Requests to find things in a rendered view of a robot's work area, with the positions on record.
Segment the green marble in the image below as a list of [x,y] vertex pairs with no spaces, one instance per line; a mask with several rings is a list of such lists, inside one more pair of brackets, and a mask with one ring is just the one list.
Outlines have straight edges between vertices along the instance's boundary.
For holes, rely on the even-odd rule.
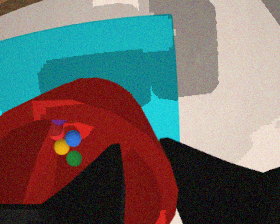
[[70,151],[67,153],[66,156],[66,162],[71,164],[71,166],[79,166],[79,164],[82,161],[82,156],[79,152],[76,151]]

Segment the purple marble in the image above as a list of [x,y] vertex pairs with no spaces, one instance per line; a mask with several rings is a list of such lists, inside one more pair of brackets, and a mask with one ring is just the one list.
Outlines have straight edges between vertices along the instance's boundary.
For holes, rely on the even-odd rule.
[[51,121],[52,123],[55,123],[55,124],[60,124],[60,126],[64,126],[64,123],[66,121]]

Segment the yellow marble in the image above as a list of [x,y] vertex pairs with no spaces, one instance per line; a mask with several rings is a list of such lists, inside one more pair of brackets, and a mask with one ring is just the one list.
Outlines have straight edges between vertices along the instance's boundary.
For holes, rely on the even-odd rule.
[[69,144],[66,143],[65,139],[60,139],[60,141],[54,143],[54,151],[57,154],[65,154],[69,152],[69,149]]

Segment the blue marble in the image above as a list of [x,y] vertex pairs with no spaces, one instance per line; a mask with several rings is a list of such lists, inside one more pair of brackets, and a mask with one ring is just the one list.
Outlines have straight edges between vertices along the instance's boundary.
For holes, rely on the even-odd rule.
[[69,144],[69,147],[79,146],[81,141],[80,133],[74,131],[74,129],[70,129],[70,131],[66,132],[65,141]]

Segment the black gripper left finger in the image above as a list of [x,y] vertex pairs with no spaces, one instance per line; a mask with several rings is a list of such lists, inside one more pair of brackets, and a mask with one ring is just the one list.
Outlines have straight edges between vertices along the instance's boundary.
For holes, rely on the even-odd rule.
[[66,187],[39,204],[0,204],[0,224],[124,224],[120,144],[107,146]]

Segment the red marble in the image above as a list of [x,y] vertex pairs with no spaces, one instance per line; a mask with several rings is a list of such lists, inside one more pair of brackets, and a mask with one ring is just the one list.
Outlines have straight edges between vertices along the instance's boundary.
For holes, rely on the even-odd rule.
[[65,128],[64,126],[60,126],[60,124],[51,124],[49,134],[52,141],[60,141],[65,136]]

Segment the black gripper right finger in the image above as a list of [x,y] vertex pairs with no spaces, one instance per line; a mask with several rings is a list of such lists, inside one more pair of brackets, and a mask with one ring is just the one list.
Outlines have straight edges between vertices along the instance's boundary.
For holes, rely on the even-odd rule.
[[176,209],[184,224],[277,224],[280,167],[266,172],[160,138],[179,188]]

